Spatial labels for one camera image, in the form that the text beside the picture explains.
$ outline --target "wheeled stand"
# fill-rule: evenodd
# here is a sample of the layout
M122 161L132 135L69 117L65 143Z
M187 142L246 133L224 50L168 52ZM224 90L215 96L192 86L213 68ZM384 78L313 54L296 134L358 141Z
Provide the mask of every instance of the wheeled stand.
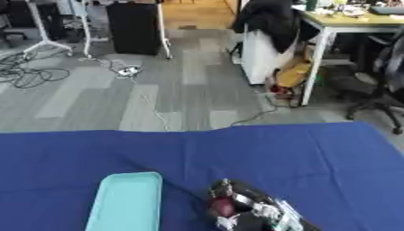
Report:
M23 51L23 58L28 60L30 58L29 57L30 52L40 48L41 46L45 46L45 45L50 45L50 46L54 46L54 47L58 47L58 48L67 50L68 55L72 56L73 55L73 49L71 47L69 47L68 45L59 43L59 42L54 42L49 38L49 36L48 36L48 34L47 34L46 30L45 30L45 27L43 25L41 15L40 15L40 13L38 11L37 5L33 1L30 1L30 0L26 0L26 1L27 1L28 7L31 10L33 20L35 21L36 25L38 26L38 29L40 30L40 35L41 35L42 41L36 43L32 47L30 47L30 48L26 49L25 51Z

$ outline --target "plastic tray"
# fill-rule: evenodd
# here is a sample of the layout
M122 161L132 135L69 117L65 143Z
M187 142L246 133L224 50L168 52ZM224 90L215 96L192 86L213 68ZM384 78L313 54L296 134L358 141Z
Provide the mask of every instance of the plastic tray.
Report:
M101 182L86 231L158 231L161 175L114 174Z

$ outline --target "blue table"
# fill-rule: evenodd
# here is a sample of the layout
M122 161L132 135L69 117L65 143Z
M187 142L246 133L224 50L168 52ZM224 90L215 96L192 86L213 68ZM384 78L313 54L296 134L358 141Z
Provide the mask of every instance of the blue table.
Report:
M215 230L205 197L221 178L286 199L323 230L404 227L404 159L362 123L239 126L209 132L0 134L0 230L83 231L99 182L156 170L161 230Z

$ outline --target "office chair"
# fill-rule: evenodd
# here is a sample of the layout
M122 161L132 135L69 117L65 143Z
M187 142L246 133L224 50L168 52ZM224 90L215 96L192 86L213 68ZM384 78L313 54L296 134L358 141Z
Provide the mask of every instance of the office chair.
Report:
M10 13L10 0L0 0L0 16L4 16ZM28 37L23 32L6 32L5 29L8 25L5 25L0 28L0 39L3 40L9 48L12 48L13 45L8 40L8 36L10 35L21 35L24 40L27 40Z
M369 42L383 47L372 62L372 70L366 71L376 81L376 88L362 102L348 108L346 119L354 120L354 115L363 109L379 109L393 122L392 132L402 134L402 123L391 108L404 107L404 30L399 30L389 42L371 36L367 39L364 44L367 51L372 52L374 48Z

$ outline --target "white stand leg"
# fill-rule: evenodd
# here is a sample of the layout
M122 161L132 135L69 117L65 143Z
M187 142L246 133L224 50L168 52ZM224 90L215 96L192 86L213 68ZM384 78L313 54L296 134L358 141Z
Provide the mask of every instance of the white stand leg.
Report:
M308 76L308 82L305 86L305 91L303 94L303 99L301 101L302 106L306 106L311 96L311 91L313 90L314 83L316 82L317 72L323 59L324 51L326 50L326 43L331 32L328 28L324 28L323 31L317 38L316 49L314 51L313 66L311 67L310 75Z
M81 22L83 23L83 28L84 28L84 34L86 35L86 41L84 44L84 55L86 55L87 58L91 59L92 56L90 54L90 47L91 47L91 32L90 28L88 25L88 21L86 16L81 16Z
M165 27L164 27L164 15L162 12L162 7L161 4L157 4L157 12L158 12L158 17L159 17L159 29L160 29L160 39L162 46L166 52L166 57L167 59L171 60L172 55L170 51L170 41L166 37L166 32L165 32Z
M25 58L27 58L27 55L28 55L29 52L31 52L31 51L33 51L33 50L35 50L35 49L37 49L37 48L39 48L41 46L44 46L44 45L51 45L51 46L59 47L59 48L68 50L69 53L73 52L73 49L71 47L69 47L68 45L64 45L64 44L61 44L61 43L54 42L54 41L50 40L48 34L46 33L45 27L43 26L41 15L38 12L38 8L37 8L36 4L33 3L33 2L30 2L30 1L27 1L27 3L28 3L28 7L31 10L33 20L35 21L36 25L38 26L38 29L40 30L40 35L42 37L42 41L38 42L37 44L35 44L32 47L30 47L30 48L26 49L25 51L23 51L23 56Z

